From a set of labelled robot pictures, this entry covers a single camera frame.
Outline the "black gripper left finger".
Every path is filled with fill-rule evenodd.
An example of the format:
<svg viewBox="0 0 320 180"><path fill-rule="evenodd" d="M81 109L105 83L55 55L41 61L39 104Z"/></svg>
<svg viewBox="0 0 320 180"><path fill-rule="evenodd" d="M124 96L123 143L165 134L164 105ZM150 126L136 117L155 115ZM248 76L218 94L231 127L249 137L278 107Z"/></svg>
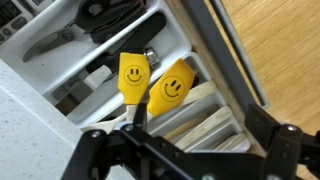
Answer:
<svg viewBox="0 0 320 180"><path fill-rule="evenodd" d="M132 123L107 133L85 132L74 150L61 180L105 180L120 165L140 180L186 178L184 153L161 137L152 137L144 126L146 104L138 105Z"/></svg>

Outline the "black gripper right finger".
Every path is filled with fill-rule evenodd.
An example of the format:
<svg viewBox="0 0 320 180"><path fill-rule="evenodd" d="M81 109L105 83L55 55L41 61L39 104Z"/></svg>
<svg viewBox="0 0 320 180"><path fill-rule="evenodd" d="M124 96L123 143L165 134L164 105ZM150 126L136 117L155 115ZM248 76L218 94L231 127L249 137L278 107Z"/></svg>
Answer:
<svg viewBox="0 0 320 180"><path fill-rule="evenodd" d="M320 178L320 131L310 135L295 125L281 124L256 104L248 106L245 127L266 152L261 180L297 180L298 165Z"/></svg>

